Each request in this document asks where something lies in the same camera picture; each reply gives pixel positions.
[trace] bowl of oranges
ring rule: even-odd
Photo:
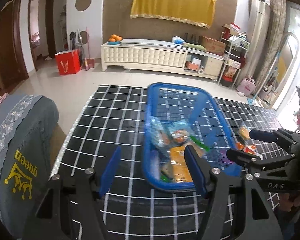
[[[108,40],[108,44],[109,45],[116,45],[116,44],[120,44],[120,41],[122,41],[122,37],[118,36],[116,34],[112,34],[110,36],[110,39]]]

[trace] brown wall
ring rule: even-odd
[[[183,37],[184,33],[204,35],[219,39],[223,30],[221,25],[234,20],[237,0],[217,0],[213,24],[210,29],[162,19],[130,19],[133,0],[104,0],[103,7],[103,42],[111,34],[123,38],[138,38],[171,41],[173,36]]]

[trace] black checkered tablecloth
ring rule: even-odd
[[[208,201],[195,192],[164,193],[153,189],[143,178],[141,156],[146,117],[146,88],[101,85],[90,98],[66,146],[58,173],[73,176],[85,168],[98,168],[98,160],[111,155],[117,145],[122,159],[111,189],[96,203],[113,239],[194,239]],[[275,112],[240,102],[215,98],[235,142],[244,122],[249,128],[276,130]],[[275,143],[253,141],[259,154],[275,158],[287,154]],[[265,193],[274,209],[278,195]],[[228,209],[222,239],[229,237],[233,198]],[[73,226],[81,239],[77,203],[71,199]]]

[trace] pink bag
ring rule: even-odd
[[[248,95],[250,95],[254,90],[256,89],[256,85],[254,83],[254,80],[251,79],[246,79],[244,78],[240,85],[237,87],[237,90],[239,92],[244,93],[244,95],[247,97]]]

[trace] blue plastic basket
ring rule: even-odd
[[[187,120],[196,138],[210,147],[206,156],[211,166],[220,168],[228,175],[240,175],[242,168],[221,154],[222,151],[225,153],[227,149],[234,148],[234,144],[231,131],[213,97],[205,90],[195,87],[154,83],[147,90],[142,166],[146,180],[155,188],[167,192],[195,190],[192,182],[167,183],[155,175],[156,169],[160,167],[155,156],[157,151],[154,151],[150,138],[150,116],[158,117],[162,123]]]

